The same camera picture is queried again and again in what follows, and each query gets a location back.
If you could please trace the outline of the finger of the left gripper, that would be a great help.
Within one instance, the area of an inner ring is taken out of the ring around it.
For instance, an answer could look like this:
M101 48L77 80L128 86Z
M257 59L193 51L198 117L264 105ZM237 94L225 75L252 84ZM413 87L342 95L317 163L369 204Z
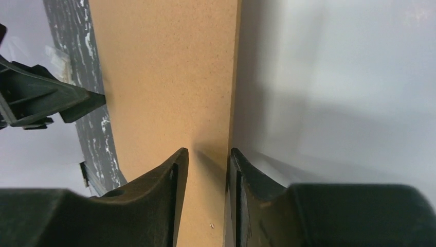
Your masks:
M1 129L47 129L56 113L69 124L105 104L103 94L61 82L41 65L1 57Z

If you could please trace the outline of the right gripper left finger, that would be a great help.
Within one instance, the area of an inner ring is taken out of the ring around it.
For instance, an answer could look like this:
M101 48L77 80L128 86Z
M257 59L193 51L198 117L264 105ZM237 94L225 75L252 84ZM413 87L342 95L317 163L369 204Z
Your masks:
M189 152L101 197L2 189L1 246L176 246Z

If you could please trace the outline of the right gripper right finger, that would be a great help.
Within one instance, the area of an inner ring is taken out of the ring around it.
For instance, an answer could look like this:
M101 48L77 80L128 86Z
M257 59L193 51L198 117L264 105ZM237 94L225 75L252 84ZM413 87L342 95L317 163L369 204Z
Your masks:
M233 148L229 194L235 246L435 246L435 211L411 186L284 187Z

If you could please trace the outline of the brown backing board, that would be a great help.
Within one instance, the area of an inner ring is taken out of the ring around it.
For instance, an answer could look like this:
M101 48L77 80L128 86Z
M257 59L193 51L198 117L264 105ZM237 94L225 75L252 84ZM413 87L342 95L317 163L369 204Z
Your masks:
M122 174L187 148L177 244L223 246L240 1L89 4Z

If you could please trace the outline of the printed photo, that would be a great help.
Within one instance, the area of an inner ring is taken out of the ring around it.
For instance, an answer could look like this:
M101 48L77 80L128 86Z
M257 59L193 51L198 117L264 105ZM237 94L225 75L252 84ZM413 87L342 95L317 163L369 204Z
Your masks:
M242 1L233 148L284 187L400 184L435 211L435 1Z

